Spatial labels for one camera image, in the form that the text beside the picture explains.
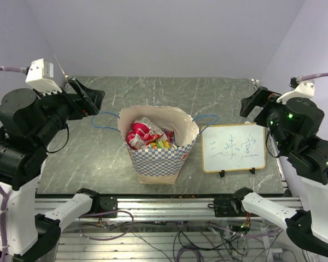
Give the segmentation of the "green yellow candy bag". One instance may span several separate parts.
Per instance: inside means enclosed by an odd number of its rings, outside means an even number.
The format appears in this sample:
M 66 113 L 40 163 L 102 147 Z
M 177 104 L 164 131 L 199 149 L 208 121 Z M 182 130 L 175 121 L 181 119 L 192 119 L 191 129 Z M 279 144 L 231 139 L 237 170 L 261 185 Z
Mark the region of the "green yellow candy bag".
M 146 149 L 166 149 L 177 148 L 177 146 L 167 140 L 156 140 L 145 146 Z

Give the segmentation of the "red white snack bag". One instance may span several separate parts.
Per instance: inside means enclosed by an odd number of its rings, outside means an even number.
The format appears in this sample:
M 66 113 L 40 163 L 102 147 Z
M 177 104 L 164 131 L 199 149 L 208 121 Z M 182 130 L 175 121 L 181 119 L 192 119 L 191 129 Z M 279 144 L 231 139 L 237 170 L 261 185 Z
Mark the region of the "red white snack bag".
M 164 131 L 153 121 L 143 117 L 131 124 L 131 130 L 128 132 L 126 142 L 131 149 L 140 150 L 164 135 Z

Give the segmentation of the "blue checkered paper bag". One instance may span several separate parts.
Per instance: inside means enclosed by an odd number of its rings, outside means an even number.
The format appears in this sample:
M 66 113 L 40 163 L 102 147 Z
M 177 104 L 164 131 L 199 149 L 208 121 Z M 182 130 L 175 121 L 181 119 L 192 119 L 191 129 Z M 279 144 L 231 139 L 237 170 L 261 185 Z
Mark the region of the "blue checkered paper bag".
M 196 119 L 172 106 L 136 105 L 116 114 L 138 180 L 175 184 L 197 138 L 205 131 Z

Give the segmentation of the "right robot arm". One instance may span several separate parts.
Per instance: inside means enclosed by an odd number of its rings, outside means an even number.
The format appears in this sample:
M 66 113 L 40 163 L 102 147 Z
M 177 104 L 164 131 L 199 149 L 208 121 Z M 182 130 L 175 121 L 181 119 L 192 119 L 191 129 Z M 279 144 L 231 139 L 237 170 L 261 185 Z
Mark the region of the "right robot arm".
M 236 216 L 258 215 L 283 229 L 297 247 L 328 258 L 328 141 L 317 136 L 325 114 L 304 95 L 265 87 L 242 99 L 240 115 L 247 117 L 257 106 L 261 112 L 254 121 L 268 128 L 278 156 L 301 178 L 309 210 L 282 206 L 247 187 L 231 195 L 227 208 Z

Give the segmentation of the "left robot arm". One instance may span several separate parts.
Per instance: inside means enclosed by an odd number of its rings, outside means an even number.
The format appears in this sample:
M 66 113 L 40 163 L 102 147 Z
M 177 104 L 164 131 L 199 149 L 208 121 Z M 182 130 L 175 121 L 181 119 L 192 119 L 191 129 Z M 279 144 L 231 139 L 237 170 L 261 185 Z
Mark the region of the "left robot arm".
M 43 93 L 19 88 L 0 104 L 0 258 L 37 261 L 57 244 L 62 231 L 77 218 L 96 216 L 100 194 L 80 189 L 66 203 L 45 214 L 35 212 L 42 165 L 56 134 L 68 122 L 97 115 L 105 92 L 68 79 L 73 93 Z

